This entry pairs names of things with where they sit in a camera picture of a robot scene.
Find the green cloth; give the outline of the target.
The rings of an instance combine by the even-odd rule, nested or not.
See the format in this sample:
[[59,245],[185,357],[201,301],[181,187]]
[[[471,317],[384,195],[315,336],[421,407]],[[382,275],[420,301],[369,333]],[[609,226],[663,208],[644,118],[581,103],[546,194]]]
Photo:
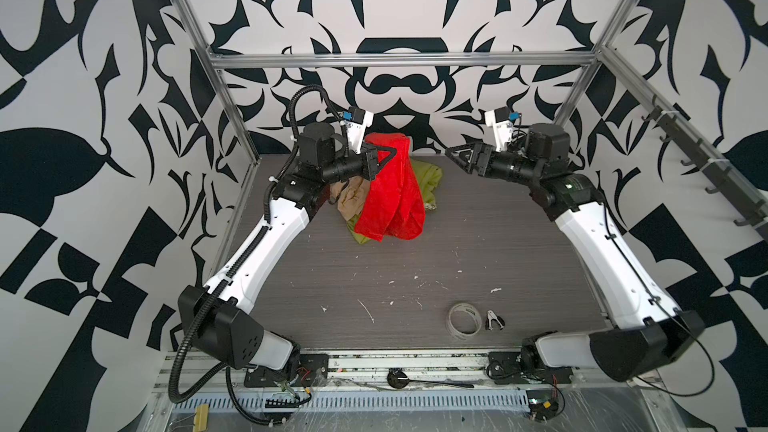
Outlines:
[[[439,185],[442,177],[443,177],[443,171],[440,167],[424,162],[419,161],[415,159],[411,159],[411,164],[413,167],[414,174],[416,176],[419,188],[421,190],[423,203],[425,212],[427,213],[430,210],[434,210],[436,208],[436,199],[434,195],[434,190]],[[346,222],[348,230],[351,232],[354,239],[360,243],[364,244],[371,239],[368,239],[362,235],[358,235],[354,232],[354,226],[358,220],[359,216],[354,217],[349,222]]]

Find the red cloth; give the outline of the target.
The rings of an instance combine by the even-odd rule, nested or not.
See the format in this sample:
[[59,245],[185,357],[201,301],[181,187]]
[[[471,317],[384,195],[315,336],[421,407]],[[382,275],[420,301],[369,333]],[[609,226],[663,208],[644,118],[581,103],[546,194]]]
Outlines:
[[410,138],[401,133],[372,133],[365,141],[394,148],[395,155],[370,183],[354,232],[379,242],[385,236],[417,238],[423,231],[426,212],[410,160]]

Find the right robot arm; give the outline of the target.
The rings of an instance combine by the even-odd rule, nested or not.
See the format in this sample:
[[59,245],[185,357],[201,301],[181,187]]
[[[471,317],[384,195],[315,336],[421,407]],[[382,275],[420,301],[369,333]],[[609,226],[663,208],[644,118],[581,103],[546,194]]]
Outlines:
[[704,323],[682,310],[648,274],[622,238],[592,181],[570,169],[569,135],[533,124],[523,138],[503,133],[495,144],[467,143],[445,154],[468,174],[517,183],[571,242],[606,309],[610,327],[535,336],[521,351],[525,371],[599,369],[618,382],[676,362],[698,343]]

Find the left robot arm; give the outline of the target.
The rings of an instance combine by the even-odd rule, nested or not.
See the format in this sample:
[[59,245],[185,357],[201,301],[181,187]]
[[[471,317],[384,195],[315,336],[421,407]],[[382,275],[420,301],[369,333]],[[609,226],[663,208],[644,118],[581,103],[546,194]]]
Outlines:
[[332,184],[369,181],[398,157],[396,148],[366,142],[358,133],[335,133],[329,124],[307,126],[284,172],[271,178],[261,220],[228,262],[203,286],[178,299],[184,339],[182,363],[197,348],[233,369],[288,367],[296,352],[289,339],[266,330],[251,315],[283,254],[329,199]]

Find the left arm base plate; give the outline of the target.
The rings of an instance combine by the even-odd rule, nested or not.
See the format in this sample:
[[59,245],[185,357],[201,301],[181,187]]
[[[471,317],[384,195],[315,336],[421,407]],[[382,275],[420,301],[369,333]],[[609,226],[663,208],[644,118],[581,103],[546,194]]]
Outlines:
[[244,378],[246,388],[266,388],[286,381],[291,386],[307,387],[316,380],[325,379],[329,370],[328,354],[293,354],[279,370],[259,366],[249,369]]

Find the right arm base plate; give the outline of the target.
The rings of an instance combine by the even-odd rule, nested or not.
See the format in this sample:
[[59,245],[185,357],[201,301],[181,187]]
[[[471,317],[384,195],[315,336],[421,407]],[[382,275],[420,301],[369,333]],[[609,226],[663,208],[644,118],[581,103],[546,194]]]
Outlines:
[[543,383],[567,385],[572,383],[572,370],[570,368],[547,366],[528,349],[489,353],[485,375],[496,385]]

